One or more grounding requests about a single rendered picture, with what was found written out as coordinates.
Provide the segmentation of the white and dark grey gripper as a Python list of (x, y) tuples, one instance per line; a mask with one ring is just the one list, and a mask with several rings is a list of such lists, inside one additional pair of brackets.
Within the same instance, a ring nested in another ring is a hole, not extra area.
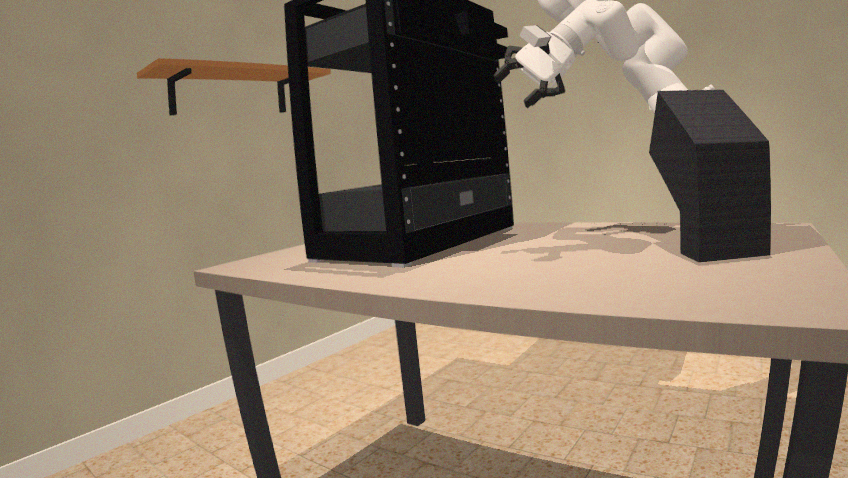
[[(548, 34), (552, 36), (549, 42), (550, 54), (530, 44), (524, 48), (509, 45), (505, 53), (505, 64), (494, 74), (496, 83), (500, 83), (510, 74), (510, 70), (519, 68), (540, 86), (524, 99), (526, 108), (533, 106), (541, 98), (565, 93), (562, 77), (576, 60), (573, 48), (564, 37), (554, 31)], [(511, 58), (514, 53), (515, 58)], [(558, 86), (553, 88), (556, 84)]]

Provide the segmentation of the black equipment rack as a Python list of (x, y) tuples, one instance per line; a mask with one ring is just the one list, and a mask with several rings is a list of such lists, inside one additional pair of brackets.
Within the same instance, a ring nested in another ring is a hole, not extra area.
[[(306, 258), (404, 268), (512, 229), (493, 77), (507, 49), (496, 39), (508, 31), (493, 11), (469, 0), (365, 0), (350, 10), (320, 1), (284, 4)], [(305, 27), (304, 16), (323, 20)], [(319, 194), (308, 67), (372, 73), (381, 190)]]

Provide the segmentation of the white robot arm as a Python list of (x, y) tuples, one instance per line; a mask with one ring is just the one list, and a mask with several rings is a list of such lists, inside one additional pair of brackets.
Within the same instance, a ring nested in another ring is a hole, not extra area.
[[(626, 12), (620, 2), (609, 0), (538, 0), (538, 3), (560, 23), (552, 31), (568, 41), (575, 56), (583, 56), (583, 48), (595, 37), (611, 58), (625, 61), (622, 67), (625, 78), (654, 113), (657, 91), (688, 90), (671, 71), (687, 56), (687, 46), (648, 5), (639, 3)], [(552, 36), (539, 26), (524, 26), (520, 37), (550, 54)]]

